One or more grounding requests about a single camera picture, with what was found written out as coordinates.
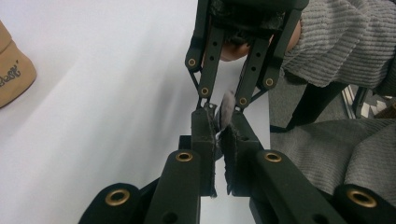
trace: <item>embroidered logo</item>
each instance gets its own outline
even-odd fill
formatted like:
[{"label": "embroidered logo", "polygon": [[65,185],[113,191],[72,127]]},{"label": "embroidered logo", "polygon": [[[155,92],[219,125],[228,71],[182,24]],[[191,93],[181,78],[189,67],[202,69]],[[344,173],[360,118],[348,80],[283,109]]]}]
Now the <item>embroidered logo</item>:
[{"label": "embroidered logo", "polygon": [[6,83],[8,83],[10,80],[21,76],[21,72],[18,70],[17,64],[18,60],[16,61],[16,64],[14,64],[14,66],[9,68],[6,76],[0,77],[0,88],[6,85]]}]

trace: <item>screw hole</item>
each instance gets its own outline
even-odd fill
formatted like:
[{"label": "screw hole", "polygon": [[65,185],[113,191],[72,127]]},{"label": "screw hole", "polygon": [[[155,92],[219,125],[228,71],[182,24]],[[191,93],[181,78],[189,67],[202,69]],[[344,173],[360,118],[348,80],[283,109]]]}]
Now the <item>screw hole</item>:
[{"label": "screw hole", "polygon": [[363,202],[363,203],[368,203],[368,202],[370,202],[369,198],[367,198],[366,196],[364,196],[364,195],[362,195],[362,194],[354,194],[353,197],[354,197],[356,200],[359,200],[359,201],[361,201],[361,202]]},{"label": "screw hole", "polygon": [[208,89],[208,88],[202,88],[202,89],[201,89],[201,93],[202,93],[203,95],[207,95],[207,94],[209,93],[209,89]]},{"label": "screw hole", "polygon": [[241,104],[241,105],[245,105],[247,102],[248,102],[248,101],[247,101],[246,98],[241,98],[241,99],[239,100],[239,104]]},{"label": "screw hole", "polygon": [[195,60],[189,59],[189,66],[195,66]]},{"label": "screw hole", "polygon": [[268,155],[268,158],[269,159],[271,159],[271,160],[278,160],[279,159],[279,157],[277,156],[277,155],[273,155],[273,154],[270,154],[270,155]]},{"label": "screw hole", "polygon": [[117,192],[117,193],[115,193],[115,194],[113,194],[113,195],[111,196],[111,200],[113,200],[113,201],[119,201],[119,200],[122,199],[124,196],[125,196],[124,193],[122,193],[122,192]]},{"label": "screw hole", "polygon": [[181,155],[179,155],[178,157],[179,157],[180,159],[182,159],[182,160],[186,160],[186,159],[189,158],[189,155],[187,155],[187,154],[181,154]]},{"label": "screw hole", "polygon": [[272,86],[274,85],[274,81],[271,78],[267,78],[267,80],[265,80],[265,84],[267,86]]}]

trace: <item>white table surface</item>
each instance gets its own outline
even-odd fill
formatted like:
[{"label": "white table surface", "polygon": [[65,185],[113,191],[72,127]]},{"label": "white table surface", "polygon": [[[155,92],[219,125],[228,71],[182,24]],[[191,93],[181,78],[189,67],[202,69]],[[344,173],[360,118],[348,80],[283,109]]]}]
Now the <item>white table surface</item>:
[{"label": "white table surface", "polygon": [[[0,109],[0,223],[78,223],[115,183],[160,176],[191,134],[197,93],[184,66],[197,0],[0,0],[0,20],[34,62],[35,84]],[[243,61],[221,63],[212,103]],[[265,94],[245,112],[269,148]],[[202,198],[201,223],[253,223],[247,198]]]}]

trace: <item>gray knit sweater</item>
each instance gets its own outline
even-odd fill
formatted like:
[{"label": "gray knit sweater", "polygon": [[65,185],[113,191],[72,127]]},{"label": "gray knit sweater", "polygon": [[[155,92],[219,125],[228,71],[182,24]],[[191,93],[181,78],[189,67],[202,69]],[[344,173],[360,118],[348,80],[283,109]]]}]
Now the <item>gray knit sweater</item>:
[{"label": "gray knit sweater", "polygon": [[396,206],[396,119],[332,120],[271,133],[271,149],[285,153],[318,189],[343,184],[371,189]]},{"label": "gray knit sweater", "polygon": [[320,87],[332,81],[377,87],[396,67],[393,1],[310,0],[283,67]]}]

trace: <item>hand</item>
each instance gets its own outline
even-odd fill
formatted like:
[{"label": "hand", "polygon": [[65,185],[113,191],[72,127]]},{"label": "hand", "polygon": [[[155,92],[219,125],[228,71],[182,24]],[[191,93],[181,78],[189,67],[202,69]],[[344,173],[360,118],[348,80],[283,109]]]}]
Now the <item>hand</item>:
[{"label": "hand", "polygon": [[[298,21],[296,28],[294,29],[294,32],[291,35],[290,42],[288,44],[288,47],[286,48],[286,51],[290,51],[294,48],[294,46],[296,46],[298,40],[300,39],[300,34],[301,34],[301,23],[300,21]],[[228,42],[225,43],[222,47],[220,59],[224,62],[235,61],[237,59],[240,59],[248,55],[248,51],[249,51],[248,44],[235,45]]]}]

